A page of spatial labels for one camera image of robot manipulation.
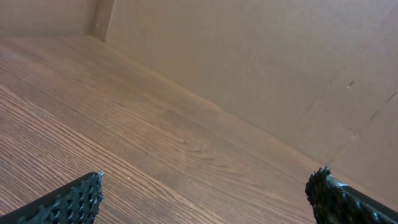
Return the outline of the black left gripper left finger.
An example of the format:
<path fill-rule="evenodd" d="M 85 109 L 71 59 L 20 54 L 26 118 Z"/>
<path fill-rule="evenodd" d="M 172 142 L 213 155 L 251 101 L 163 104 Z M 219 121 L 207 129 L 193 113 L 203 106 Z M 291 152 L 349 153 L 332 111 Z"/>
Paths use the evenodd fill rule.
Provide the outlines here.
<path fill-rule="evenodd" d="M 1 224 L 92 224 L 104 200 L 102 172 L 90 172 L 1 216 Z"/>

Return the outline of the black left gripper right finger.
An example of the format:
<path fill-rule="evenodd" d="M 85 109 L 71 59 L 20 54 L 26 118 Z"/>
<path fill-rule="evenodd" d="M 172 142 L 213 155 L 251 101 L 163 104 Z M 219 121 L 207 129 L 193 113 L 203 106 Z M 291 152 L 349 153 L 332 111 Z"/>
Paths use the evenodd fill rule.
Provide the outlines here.
<path fill-rule="evenodd" d="M 329 167 L 308 179 L 305 193 L 317 224 L 397 224 L 397 212 L 333 177 Z"/>

